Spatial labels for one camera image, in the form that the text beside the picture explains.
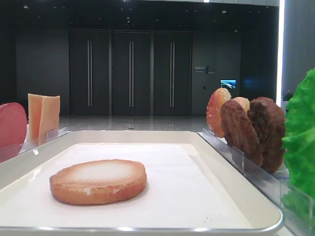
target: dark wall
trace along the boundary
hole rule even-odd
[[[66,29],[17,29],[17,98],[28,93],[61,96],[61,114],[69,114],[69,41]]]
[[[283,39],[283,91],[292,92],[315,67],[315,0],[286,0]]]
[[[0,104],[16,101],[14,26],[0,21]]]
[[[208,66],[214,74],[194,71]],[[204,115],[211,94],[220,87],[220,80],[236,80],[233,97],[239,96],[241,38],[234,32],[194,32],[192,37],[191,114]]]
[[[240,96],[276,101],[278,61],[277,10],[267,22],[242,31]]]

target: potted plant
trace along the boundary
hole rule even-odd
[[[284,113],[287,112],[286,106],[289,103],[289,100],[293,97],[293,94],[290,90],[287,90],[282,94],[281,108],[284,110]]]

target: wall sign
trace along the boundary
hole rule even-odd
[[[194,71],[197,73],[205,73],[206,75],[214,75],[214,70],[209,70],[208,66],[195,66]]]

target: screen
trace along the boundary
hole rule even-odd
[[[236,80],[220,80],[220,88],[236,89]]]

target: tray rim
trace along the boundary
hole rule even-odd
[[[170,132],[177,132],[177,133],[191,133],[191,134],[196,134],[206,142],[211,148],[213,148],[225,161],[228,162],[229,165],[231,163],[215,148],[213,147],[201,134],[198,132],[193,132],[193,131],[167,131],[167,130],[79,130],[79,131],[68,131],[65,134],[62,134],[47,143],[34,147],[28,151],[25,151],[16,157],[26,154],[28,152],[32,152],[33,150],[43,147],[49,143],[52,143],[53,141],[64,138],[65,136],[70,136],[73,133],[85,133],[85,132],[95,132],[95,133],[102,133],[102,132],[146,132],[146,133],[155,133],[155,132],[162,132],[162,133],[170,133]],[[0,226],[0,233],[1,232],[11,232],[11,233],[47,233],[47,232],[53,232],[53,233],[78,233],[78,234],[86,234],[86,233],[147,233],[147,234],[159,234],[159,233],[169,233],[169,234],[177,234],[177,233],[182,233],[182,234],[192,234],[192,233],[208,233],[208,234],[263,234],[263,233],[272,233],[272,232],[277,232],[279,231],[285,223],[285,217],[283,211],[267,196],[265,195],[261,190],[259,190],[246,176],[244,176],[237,168],[235,168],[233,165],[231,165],[234,169],[236,169],[242,176],[245,178],[255,189],[257,189],[262,195],[264,195],[273,205],[274,207],[279,211],[280,213],[280,219],[279,221],[274,224],[271,227],[267,228],[261,228],[261,229],[209,229],[209,228],[130,228],[130,227],[119,227],[119,228],[109,228],[109,227],[104,227],[104,228],[78,228],[78,227],[1,227]]]

